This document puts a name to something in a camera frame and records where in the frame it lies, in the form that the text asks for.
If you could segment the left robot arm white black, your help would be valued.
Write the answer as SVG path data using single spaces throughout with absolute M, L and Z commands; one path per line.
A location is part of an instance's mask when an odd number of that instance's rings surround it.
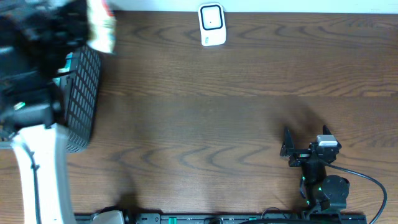
M 75 223 L 63 90 L 54 82 L 88 39 L 86 1 L 1 2 L 1 135 L 19 166 L 26 223 Z

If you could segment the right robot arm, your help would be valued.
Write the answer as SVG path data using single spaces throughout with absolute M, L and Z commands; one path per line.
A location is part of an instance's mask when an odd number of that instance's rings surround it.
M 307 200 L 308 219 L 313 213 L 339 213 L 346 208 L 349 181 L 338 175 L 327 175 L 326 166 L 336 160 L 341 144 L 327 126 L 306 149 L 297 149 L 288 128 L 284 129 L 284 140 L 280 156 L 289 158 L 289 166 L 302 169 L 300 194 Z

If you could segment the large white snack bag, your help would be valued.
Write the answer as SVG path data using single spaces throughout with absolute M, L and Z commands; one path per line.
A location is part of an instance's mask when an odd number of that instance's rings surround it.
M 116 18 L 107 0 L 87 0 L 89 38 L 87 44 L 94 50 L 111 54 L 116 43 Z

